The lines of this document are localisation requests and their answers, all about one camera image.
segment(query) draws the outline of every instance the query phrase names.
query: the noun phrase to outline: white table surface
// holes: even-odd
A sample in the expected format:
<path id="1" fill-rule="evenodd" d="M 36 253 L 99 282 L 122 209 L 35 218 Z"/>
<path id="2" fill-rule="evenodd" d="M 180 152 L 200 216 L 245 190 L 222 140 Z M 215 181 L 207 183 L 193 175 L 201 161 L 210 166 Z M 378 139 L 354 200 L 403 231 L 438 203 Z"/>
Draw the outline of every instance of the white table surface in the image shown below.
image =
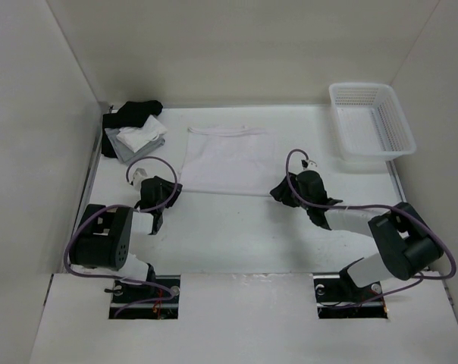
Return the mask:
<path id="1" fill-rule="evenodd" d="M 329 196 L 355 204 L 399 202 L 385 163 L 352 165 L 338 157 L 329 107 L 182 108 L 164 110 L 158 119 L 169 131 L 166 144 L 153 155 L 165 158 L 177 171 L 184 162 L 189 126 L 267 127 L 277 132 L 281 179 L 287 153 L 299 147 L 318 163 Z M 292 160 L 296 173 L 301 171 L 300 159 L 295 155 Z M 173 178 L 159 162 L 137 166 Z M 140 193 L 125 182 L 125 170 L 116 159 L 101 156 L 90 202 L 134 206 Z M 271 197 L 182 192 L 174 207 L 165 210 L 158 235 L 133 234 L 130 250 L 153 264 L 158 274 L 172 275 L 338 271 L 377 248 L 368 237 L 316 227 L 302 209 Z"/>
<path id="2" fill-rule="evenodd" d="M 159 120 L 170 131 L 155 155 L 178 171 L 189 125 L 272 127 L 281 178 L 287 152 L 300 147 L 318 162 L 329 196 L 399 201 L 384 163 L 348 165 L 337 157 L 326 107 L 171 109 Z M 163 165 L 140 165 L 171 179 Z M 298 158 L 292 166 L 300 170 Z M 124 171 L 101 157 L 90 201 L 133 206 L 139 193 Z M 112 280 L 56 275 L 31 364 L 458 363 L 458 325 L 440 282 L 388 297 L 389 319 L 318 319 L 309 272 L 338 271 L 373 254 L 370 238 L 324 231 L 302 209 L 265 197 L 182 193 L 164 219 L 157 236 L 132 234 L 130 249 L 159 275 L 182 274 L 179 319 L 108 320 L 103 288 Z M 392 279 L 383 288 L 402 284 Z"/>
<path id="3" fill-rule="evenodd" d="M 54 276 L 30 364 L 458 364 L 440 282 L 388 297 L 389 319 L 345 320 L 318 319 L 308 274 L 182 275 L 179 319 L 163 321 L 108 320 L 106 287 Z"/>

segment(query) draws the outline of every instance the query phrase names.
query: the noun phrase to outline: laundry basket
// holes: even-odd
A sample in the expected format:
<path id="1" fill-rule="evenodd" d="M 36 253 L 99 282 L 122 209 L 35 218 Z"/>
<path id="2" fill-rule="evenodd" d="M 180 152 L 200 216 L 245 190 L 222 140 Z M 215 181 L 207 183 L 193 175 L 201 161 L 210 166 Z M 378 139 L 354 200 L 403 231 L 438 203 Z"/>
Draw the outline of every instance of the laundry basket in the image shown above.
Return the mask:
<path id="1" fill-rule="evenodd" d="M 334 83 L 329 91 L 344 159 L 390 161 L 416 151 L 413 134 L 392 87 L 380 83 Z"/>

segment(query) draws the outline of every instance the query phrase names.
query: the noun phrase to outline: folded clothes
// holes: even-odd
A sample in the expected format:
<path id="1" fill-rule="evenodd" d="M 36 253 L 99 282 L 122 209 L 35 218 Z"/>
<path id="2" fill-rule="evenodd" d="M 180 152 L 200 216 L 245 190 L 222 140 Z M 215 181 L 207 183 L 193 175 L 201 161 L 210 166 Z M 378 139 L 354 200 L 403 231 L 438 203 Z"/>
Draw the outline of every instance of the folded clothes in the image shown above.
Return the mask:
<path id="1" fill-rule="evenodd" d="M 136 153 L 125 146 L 118 138 L 116 137 L 120 133 L 119 129 L 105 129 L 105 134 L 108 138 L 108 141 L 112 144 L 115 155 L 118 157 L 118 160 L 124 164 L 130 164 L 132 161 L 139 157 L 143 157 L 160 146 L 165 144 L 165 139 L 159 137 L 157 140 L 148 142 L 145 146 L 139 149 Z"/>
<path id="2" fill-rule="evenodd" d="M 128 101 L 115 114 L 104 114 L 102 117 L 101 153 L 108 158 L 116 158 L 113 145 L 106 135 L 105 129 L 119 129 L 121 127 L 142 127 L 150 115 L 158 116 L 163 105 L 156 101 L 132 102 Z"/>
<path id="3" fill-rule="evenodd" d="M 158 139 L 159 136 L 167 133 L 167 131 L 167 128 L 160 121 L 150 115 L 143 127 L 122 127 L 116 138 L 136 153 L 148 142 Z"/>

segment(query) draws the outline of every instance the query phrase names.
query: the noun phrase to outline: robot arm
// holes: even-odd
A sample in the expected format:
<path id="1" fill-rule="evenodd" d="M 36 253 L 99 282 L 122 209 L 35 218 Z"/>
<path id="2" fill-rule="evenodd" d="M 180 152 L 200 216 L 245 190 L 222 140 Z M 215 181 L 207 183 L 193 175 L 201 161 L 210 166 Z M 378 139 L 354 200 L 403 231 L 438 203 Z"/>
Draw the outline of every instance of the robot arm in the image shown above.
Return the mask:
<path id="1" fill-rule="evenodd" d="M 334 208 L 322 209 L 302 204 L 292 194 L 286 178 L 271 191 L 278 202 L 304 208 L 310 220 L 321 228 L 352 231 L 375 240 L 379 254 L 354 262 L 339 272 L 340 277 L 351 286 L 365 287 L 392 277 L 406 281 L 443 255 L 443 250 L 422 229 L 394 212 L 382 214 L 338 209 L 342 201 L 328 197 L 322 178 L 316 171 L 290 174 L 290 181 L 304 200 Z M 409 203 L 401 202 L 395 207 L 424 222 Z"/>

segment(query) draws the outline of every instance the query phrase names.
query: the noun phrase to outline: white cloth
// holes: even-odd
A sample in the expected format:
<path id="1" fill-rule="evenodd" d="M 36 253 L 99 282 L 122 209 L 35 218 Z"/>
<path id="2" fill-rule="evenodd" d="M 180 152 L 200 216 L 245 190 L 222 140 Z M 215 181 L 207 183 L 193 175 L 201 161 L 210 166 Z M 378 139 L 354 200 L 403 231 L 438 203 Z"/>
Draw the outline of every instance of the white cloth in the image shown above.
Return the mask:
<path id="1" fill-rule="evenodd" d="M 136 153 L 146 144 L 167 133 L 167 131 L 167 128 L 160 121 L 150 115 L 143 127 L 122 127 L 116 138 Z"/>
<path id="2" fill-rule="evenodd" d="M 189 128 L 184 191 L 267 196 L 278 184 L 274 134 L 261 128 Z"/>

